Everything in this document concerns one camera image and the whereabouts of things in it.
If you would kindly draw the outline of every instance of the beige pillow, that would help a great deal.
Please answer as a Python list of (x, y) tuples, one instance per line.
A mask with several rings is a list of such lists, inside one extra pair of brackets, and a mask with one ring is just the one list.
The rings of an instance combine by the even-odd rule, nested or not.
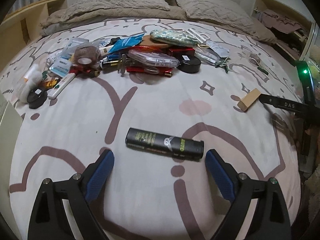
[(251, 17), (256, 29), (254, 36), (258, 37), (259, 41), (264, 41), (267, 43), (275, 44), (277, 43), (277, 38), (271, 30), (265, 27), (258, 19)]
[(252, 19), (231, 0), (176, 0), (189, 18), (214, 20), (230, 25), (248, 34), (255, 34)]
[(65, 22), (74, 16), (99, 9), (116, 8), (170, 10), (169, 4), (164, 0), (80, 0), (66, 9), (65, 13), (60, 18), (60, 22)]

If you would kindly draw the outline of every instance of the label sticker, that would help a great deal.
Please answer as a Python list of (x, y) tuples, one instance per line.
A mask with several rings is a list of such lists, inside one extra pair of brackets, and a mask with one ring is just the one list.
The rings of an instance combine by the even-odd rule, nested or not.
[(229, 57), (229, 49), (221, 47), (218, 43), (214, 41), (207, 41), (207, 45), (220, 57), (222, 58)]
[(37, 95), (39, 95), (39, 94), (41, 93), (41, 89), (37, 89), (37, 90), (35, 91), (35, 93), (36, 93)]
[(183, 57), (184, 60), (190, 60), (190, 59), (188, 58), (188, 56), (186, 56), (186, 55), (182, 55), (182, 57)]
[(63, 78), (69, 73), (71, 65), (69, 60), (60, 57), (56, 59), (49, 70)]

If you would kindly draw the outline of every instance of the patterned bedsheet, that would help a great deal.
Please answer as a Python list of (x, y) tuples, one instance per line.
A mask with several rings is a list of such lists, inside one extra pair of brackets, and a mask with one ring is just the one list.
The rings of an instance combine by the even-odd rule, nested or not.
[[(200, 162), (181, 161), (125, 146), (130, 127), (203, 140), (237, 172), (252, 179), (276, 177), (291, 223), (300, 203), (300, 179), (294, 128), (288, 113), (256, 102), (246, 113), (237, 103), (250, 90), (300, 100), (287, 74), (257, 41), (203, 24), (164, 19), (117, 20), (55, 33), (27, 46), (2, 71), (0, 89), (11, 99), (15, 84), (33, 62), (44, 66), (47, 55), (72, 37), (94, 41), (127, 37), (155, 29), (194, 28), (231, 52), (226, 74), (202, 64), (197, 74), (176, 70), (172, 78), (148, 74), (102, 73), (75, 78), (55, 100), (40, 108), (12, 101), (24, 118), (10, 175), (12, 211), (23, 239), (34, 199), (44, 178), (53, 181), (82, 173), (106, 148), (115, 166), (103, 194), (91, 209), (110, 239), (210, 239), (230, 204)], [(268, 66), (269, 75), (245, 58), (252, 51)], [(237, 239), (243, 239), (254, 213), (252, 201)], [(70, 208), (71, 227), (82, 239)]]

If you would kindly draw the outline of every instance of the beige blanket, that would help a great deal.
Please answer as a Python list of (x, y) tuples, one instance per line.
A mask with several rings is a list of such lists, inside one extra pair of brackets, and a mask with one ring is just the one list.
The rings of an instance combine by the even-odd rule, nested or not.
[(98, 9), (90, 11), (79, 16), (74, 16), (69, 20), (63, 21), (63, 15), (65, 15), (67, 9), (62, 9), (51, 14), (45, 21), (40, 23), (41, 27), (47, 27), (55, 23), (74, 23), (80, 22), (93, 17), (103, 15), (110, 18), (120, 17), (139, 17), (139, 18), (161, 18), (161, 19), (174, 19), (187, 21), (187, 15), (185, 11), (177, 6), (169, 6), (168, 11), (159, 9), (137, 9), (137, 8), (114, 8), (114, 9)]
[(126, 5), (121, 5), (121, 8), (108, 8), (104, 9), (102, 6), (102, 0), (81, 0), (79, 2), (74, 3), (67, 9), (62, 9), (51, 14), (45, 21), (40, 23), (40, 26), (43, 28), (47, 28), (49, 25), (53, 24), (66, 24), (69, 28), (71, 23), (79, 23), (82, 21), (86, 21), (88, 19), (93, 19), (98, 16), (105, 16), (106, 18), (123, 18), (123, 17), (131, 17), (131, 18), (158, 18), (158, 19), (172, 19), (172, 20), (180, 20), (180, 21), (190, 21), (190, 22), (199, 22), (207, 25), (211, 25), (214, 27), (219, 27), (234, 33), (243, 34), (247, 36), (251, 36), (253, 39), (257, 41), (264, 41), (267, 43), (276, 43), (276, 37), (274, 34), (263, 26), (257, 19), (252, 17), (252, 21), (254, 23), (255, 32), (254, 35), (247, 33), (243, 30), (239, 30), (233, 26), (220, 23), (218, 21), (213, 20), (200, 20), (200, 19), (190, 19), (187, 17), (184, 9), (178, 6), (170, 6), (165, 1), (160, 0), (161, 3), (155, 3), (153, 5), (148, 4), (145, 0), (136, 0), (137, 4), (135, 8), (126, 8), (130, 7), (130, 3), (126, 3)]

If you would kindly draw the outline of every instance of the wooden block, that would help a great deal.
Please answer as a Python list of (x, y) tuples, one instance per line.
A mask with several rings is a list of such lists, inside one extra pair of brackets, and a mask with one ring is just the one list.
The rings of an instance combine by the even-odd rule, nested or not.
[(247, 111), (248, 108), (258, 99), (260, 94), (261, 92), (255, 88), (239, 101), (238, 107), (244, 112)]
[(153, 47), (153, 48), (158, 48), (158, 49), (165, 49), (165, 48), (169, 48), (172, 45), (171, 44), (167, 44), (167, 43), (163, 43), (160, 41), (154, 41), (151, 40), (150, 35), (144, 35), (142, 37), (142, 41), (139, 44), (140, 46), (148, 46), (148, 47)]

